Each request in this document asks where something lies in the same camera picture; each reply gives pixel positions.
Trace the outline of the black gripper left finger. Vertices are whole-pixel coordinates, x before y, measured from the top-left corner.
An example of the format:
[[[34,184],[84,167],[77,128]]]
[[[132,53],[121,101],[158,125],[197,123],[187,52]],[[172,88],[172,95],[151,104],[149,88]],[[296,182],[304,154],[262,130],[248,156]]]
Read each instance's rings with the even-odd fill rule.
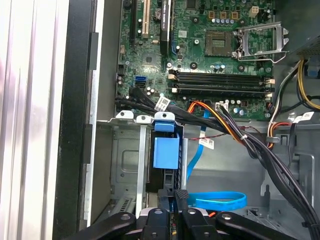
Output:
[[[67,240],[168,240],[170,239],[169,192],[160,189],[158,206],[141,210],[138,217],[119,212],[66,237]]]

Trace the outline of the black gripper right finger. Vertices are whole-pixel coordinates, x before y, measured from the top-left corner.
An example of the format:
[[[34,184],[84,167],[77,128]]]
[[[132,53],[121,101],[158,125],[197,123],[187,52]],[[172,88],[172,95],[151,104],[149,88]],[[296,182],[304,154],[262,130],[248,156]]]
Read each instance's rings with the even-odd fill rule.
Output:
[[[179,240],[293,240],[292,236],[233,212],[220,212],[212,219],[189,207],[188,191],[174,191]]]

